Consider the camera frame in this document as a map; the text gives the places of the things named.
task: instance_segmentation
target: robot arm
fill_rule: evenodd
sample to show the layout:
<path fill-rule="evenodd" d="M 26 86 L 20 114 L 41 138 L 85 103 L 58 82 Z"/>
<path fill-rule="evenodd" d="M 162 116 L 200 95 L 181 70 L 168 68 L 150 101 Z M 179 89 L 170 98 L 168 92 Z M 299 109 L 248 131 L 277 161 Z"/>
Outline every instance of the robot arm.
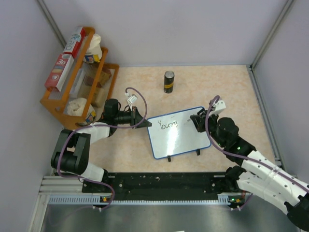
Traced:
<path fill-rule="evenodd" d="M 279 208 L 296 226 L 309 231 L 309 185 L 268 161 L 253 145 L 242 139 L 238 135 L 239 128 L 231 118 L 218 120 L 218 115 L 224 109 L 222 100 L 212 106 L 208 129 L 210 136 L 224 148 L 226 157 L 239 165 L 226 171 L 227 184 L 231 190 L 239 188 L 257 195 Z M 198 132 L 205 131 L 206 114 L 206 110 L 201 110 L 197 115 L 190 116 Z"/>
<path fill-rule="evenodd" d="M 128 103 L 129 108 L 121 111 L 120 103 L 117 99 L 106 100 L 101 119 L 98 122 L 92 123 L 92 127 L 78 130 L 69 140 L 60 162 L 60 170 L 90 180 L 104 182 L 108 172 L 89 162 L 90 144 L 112 136 L 116 131 L 116 128 L 98 125 L 117 126 L 118 124 L 130 124 L 133 126 L 143 119 L 137 107 L 132 106 L 129 101 Z M 152 124 L 145 119 L 135 128 L 150 126 Z M 55 169 L 57 168 L 60 152 L 71 132 L 71 130 L 64 129 L 60 133 L 51 159 L 51 166 Z"/>

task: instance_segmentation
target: white wall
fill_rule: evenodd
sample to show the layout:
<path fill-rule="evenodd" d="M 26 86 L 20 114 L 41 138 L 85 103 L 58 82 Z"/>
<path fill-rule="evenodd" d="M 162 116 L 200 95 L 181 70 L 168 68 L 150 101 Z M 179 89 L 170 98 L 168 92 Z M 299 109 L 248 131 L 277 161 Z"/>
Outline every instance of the white wall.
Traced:
<path fill-rule="evenodd" d="M 256 68 L 289 172 L 309 182 L 309 1 L 297 0 Z"/>
<path fill-rule="evenodd" d="M 286 0 L 45 0 L 67 39 L 93 26 L 121 66 L 251 64 Z"/>
<path fill-rule="evenodd" d="M 61 125 L 39 100 L 61 47 L 36 1 L 0 8 L 0 231 L 26 231 Z"/>

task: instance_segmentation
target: white connector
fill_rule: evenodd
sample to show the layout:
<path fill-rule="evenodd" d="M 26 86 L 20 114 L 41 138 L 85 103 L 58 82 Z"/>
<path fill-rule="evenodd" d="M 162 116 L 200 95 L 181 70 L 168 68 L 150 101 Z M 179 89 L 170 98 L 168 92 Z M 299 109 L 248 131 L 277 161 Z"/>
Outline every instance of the white connector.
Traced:
<path fill-rule="evenodd" d="M 132 110 L 132 104 L 137 100 L 137 97 L 135 94 L 133 94 L 131 97 L 128 98 L 127 103 Z"/>
<path fill-rule="evenodd" d="M 223 110 L 226 109 L 226 105 L 225 105 L 225 102 L 223 100 L 219 100 L 217 103 L 214 103 L 212 106 L 213 106 L 214 109 L 209 113 L 209 116 L 218 115 Z"/>

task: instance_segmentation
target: black can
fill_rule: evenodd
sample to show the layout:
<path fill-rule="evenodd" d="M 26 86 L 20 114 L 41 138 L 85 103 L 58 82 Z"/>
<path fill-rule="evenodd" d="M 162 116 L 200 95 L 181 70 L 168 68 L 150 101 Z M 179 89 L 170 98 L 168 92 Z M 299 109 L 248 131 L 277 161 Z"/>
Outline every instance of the black can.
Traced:
<path fill-rule="evenodd" d="M 171 93 L 174 86 L 174 77 L 175 74 L 172 71 L 167 71 L 164 74 L 164 92 Z"/>

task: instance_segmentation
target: black marker writing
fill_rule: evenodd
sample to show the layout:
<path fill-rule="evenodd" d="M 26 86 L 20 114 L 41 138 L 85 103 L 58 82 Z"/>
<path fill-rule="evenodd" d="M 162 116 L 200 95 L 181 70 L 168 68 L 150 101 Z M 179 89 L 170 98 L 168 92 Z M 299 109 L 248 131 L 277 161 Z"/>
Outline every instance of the black marker writing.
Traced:
<path fill-rule="evenodd" d="M 167 124 L 161 124 L 161 121 L 158 121 L 158 123 L 160 124 L 161 130 L 164 130 L 170 127 L 178 127 L 177 121 L 167 123 Z"/>

